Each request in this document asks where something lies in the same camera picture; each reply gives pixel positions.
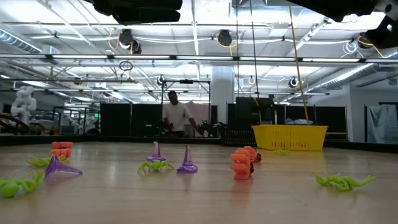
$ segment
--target purple cone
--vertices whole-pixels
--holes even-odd
[[[163,157],[160,155],[160,146],[159,146],[159,143],[158,143],[158,142],[154,142],[154,144],[155,144],[154,152],[152,153],[152,156],[149,156],[149,157],[147,158],[147,161],[148,161],[148,162],[155,162],[156,160],[158,160],[158,161],[165,161],[166,159],[163,158]]]
[[[177,169],[177,172],[188,173],[188,174],[198,172],[198,167],[193,165],[193,162],[191,159],[191,149],[189,148],[189,146],[185,146],[184,162]]]
[[[67,166],[60,162],[55,155],[51,157],[50,164],[45,170],[45,177],[53,172],[74,172],[77,174],[83,174],[83,171]]]

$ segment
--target lime green plastic toy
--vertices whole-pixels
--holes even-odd
[[[0,189],[2,196],[4,198],[11,198],[15,196],[19,191],[19,186],[22,186],[22,189],[26,193],[33,192],[36,187],[38,187],[44,180],[44,171],[41,170],[40,172],[36,173],[32,171],[33,180],[27,180],[25,177],[21,177],[21,179],[13,179],[12,177],[8,178],[7,180],[4,178],[0,178]]]
[[[59,156],[58,160],[61,162],[66,162],[68,161],[70,158],[66,158],[65,156]],[[39,167],[39,168],[46,168],[51,161],[51,157],[48,158],[36,158],[34,156],[29,156],[29,159],[25,159],[25,161],[33,166]]]
[[[340,173],[337,175],[328,175],[327,173],[325,173],[326,179],[323,179],[315,172],[312,173],[315,175],[315,179],[317,180],[318,184],[322,186],[327,186],[330,184],[332,186],[335,186],[340,191],[348,191],[351,190],[353,187],[362,187],[376,179],[376,177],[369,175],[358,183],[351,177],[340,176]]]
[[[137,172],[140,171],[145,171],[144,168],[148,167],[150,171],[157,171],[157,170],[161,170],[163,167],[166,167],[168,169],[174,169],[174,166],[172,166],[171,164],[169,164],[166,161],[155,161],[155,162],[148,162],[145,161],[141,164],[141,166],[138,168]]]
[[[278,155],[286,156],[286,155],[289,155],[292,152],[290,150],[278,149],[278,150],[275,150],[274,153],[276,153]]]

